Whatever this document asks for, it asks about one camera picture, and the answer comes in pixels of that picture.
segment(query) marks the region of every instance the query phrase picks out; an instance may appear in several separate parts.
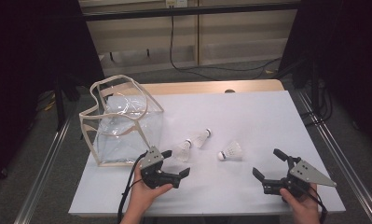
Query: aluminum rail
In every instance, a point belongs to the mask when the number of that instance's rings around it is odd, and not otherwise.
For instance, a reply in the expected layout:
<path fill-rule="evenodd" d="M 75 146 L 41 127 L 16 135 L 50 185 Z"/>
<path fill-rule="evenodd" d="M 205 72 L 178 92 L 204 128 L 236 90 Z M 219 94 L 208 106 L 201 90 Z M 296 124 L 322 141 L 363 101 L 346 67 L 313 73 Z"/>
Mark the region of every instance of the aluminum rail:
<path fill-rule="evenodd" d="M 309 96 L 305 92 L 299 92 L 298 96 L 301 99 L 301 102 L 305 106 L 307 111 L 311 113 L 311 118 L 313 122 L 318 121 L 317 116 L 312 112 L 313 108 L 310 105 L 311 100 Z M 315 127 L 317 128 L 323 140 L 325 141 L 332 156 L 336 160 L 337 165 L 341 169 L 342 174 L 344 174 L 345 178 L 348 180 L 349 185 L 351 186 L 351 189 L 353 190 L 361 206 L 365 209 L 365 212 L 369 216 L 369 219 L 371 220 L 371 223 L 372 223 L 372 195 L 371 193 L 366 188 L 365 184 L 360 179 L 360 177 L 355 173 L 355 171 L 351 167 L 350 162 L 346 158 L 345 154 L 343 153 L 342 149 L 338 145 L 334 136 L 328 130 L 325 123 L 320 122 L 319 124 L 316 124 Z"/>
<path fill-rule="evenodd" d="M 40 171 L 34 180 L 34 183 L 23 202 L 22 208 L 17 215 L 14 224 L 27 224 L 31 221 L 34 210 L 39 202 L 40 196 L 43 192 L 46 182 L 48 180 L 49 173 L 51 171 L 52 165 L 58 155 L 61 148 L 64 137 L 66 136 L 67 130 L 69 128 L 70 118 L 76 114 L 76 103 L 70 104 L 68 110 L 67 120 L 64 122 L 63 126 L 59 131 L 57 131 L 52 144 L 49 148 L 48 155 L 44 160 Z"/>

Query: human hand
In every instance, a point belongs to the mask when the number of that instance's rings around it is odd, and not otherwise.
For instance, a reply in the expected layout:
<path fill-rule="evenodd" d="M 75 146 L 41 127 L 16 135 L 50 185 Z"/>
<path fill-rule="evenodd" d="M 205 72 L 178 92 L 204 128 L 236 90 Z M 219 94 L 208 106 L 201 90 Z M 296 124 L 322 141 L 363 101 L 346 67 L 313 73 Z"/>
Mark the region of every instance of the human hand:
<path fill-rule="evenodd" d="M 309 193 L 317 198 L 317 185 L 310 184 Z M 293 208 L 293 219 L 295 224 L 318 224 L 319 211 L 318 204 L 308 195 L 303 195 L 300 199 L 296 199 L 287 189 L 280 190 L 283 198 Z"/>
<path fill-rule="evenodd" d="M 130 202 L 121 223 L 139 223 L 143 213 L 151 206 L 154 200 L 172 188 L 173 185 L 171 184 L 166 184 L 156 189 L 148 187 L 142 180 L 140 163 L 137 164 L 134 171 Z"/>

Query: white shuttlecock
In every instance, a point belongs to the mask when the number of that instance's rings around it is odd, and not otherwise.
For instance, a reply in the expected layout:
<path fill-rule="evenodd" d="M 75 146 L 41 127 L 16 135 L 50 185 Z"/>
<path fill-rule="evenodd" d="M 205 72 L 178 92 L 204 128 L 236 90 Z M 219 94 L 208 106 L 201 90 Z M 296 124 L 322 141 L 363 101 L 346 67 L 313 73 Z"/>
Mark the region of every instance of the white shuttlecock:
<path fill-rule="evenodd" d="M 175 147 L 174 157 L 179 161 L 188 161 L 190 148 L 191 140 L 187 139 Z"/>
<path fill-rule="evenodd" d="M 202 133 L 198 133 L 198 135 L 193 139 L 194 146 L 197 148 L 201 148 L 205 143 L 206 139 L 212 135 L 212 130 L 206 129 Z"/>
<path fill-rule="evenodd" d="M 243 151 L 237 141 L 232 141 L 223 151 L 218 153 L 218 160 L 240 159 L 243 157 Z"/>

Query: clear plastic bag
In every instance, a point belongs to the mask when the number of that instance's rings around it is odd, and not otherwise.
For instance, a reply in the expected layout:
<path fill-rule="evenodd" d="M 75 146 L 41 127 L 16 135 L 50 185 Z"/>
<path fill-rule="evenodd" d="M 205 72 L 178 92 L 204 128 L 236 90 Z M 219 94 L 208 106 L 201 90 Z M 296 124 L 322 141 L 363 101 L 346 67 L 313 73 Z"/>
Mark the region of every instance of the clear plastic bag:
<path fill-rule="evenodd" d="M 81 130 L 100 166 L 134 164 L 140 154 L 158 147 L 163 108 L 139 83 L 126 76 L 95 82 L 96 105 L 79 114 Z"/>

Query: table surface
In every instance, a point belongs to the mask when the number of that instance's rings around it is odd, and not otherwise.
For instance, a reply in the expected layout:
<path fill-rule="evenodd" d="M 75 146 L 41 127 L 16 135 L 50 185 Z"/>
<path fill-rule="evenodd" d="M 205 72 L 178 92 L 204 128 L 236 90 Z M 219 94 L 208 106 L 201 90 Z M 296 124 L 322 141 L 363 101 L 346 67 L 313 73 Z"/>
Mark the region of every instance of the table surface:
<path fill-rule="evenodd" d="M 269 179 L 285 176 L 287 163 L 273 155 L 275 147 L 303 158 L 328 175 L 291 97 L 278 80 L 144 87 L 165 109 L 161 150 L 170 149 L 198 130 L 213 130 L 212 138 L 202 149 L 193 149 L 187 162 L 174 158 L 164 161 L 163 171 L 176 173 L 191 167 L 190 176 L 182 180 L 179 189 L 156 199 L 145 213 L 147 216 L 289 213 L 290 208 L 281 197 L 265 195 L 261 183 L 252 175 L 256 167 Z M 236 93 L 222 94 L 226 90 Z M 240 143 L 244 157 L 241 161 L 219 161 L 218 151 L 232 140 Z M 69 213 L 82 217 L 116 216 L 119 192 L 125 188 L 130 170 L 130 167 L 98 167 L 90 155 Z M 319 186 L 319 192 L 328 211 L 345 211 L 335 188 Z"/>

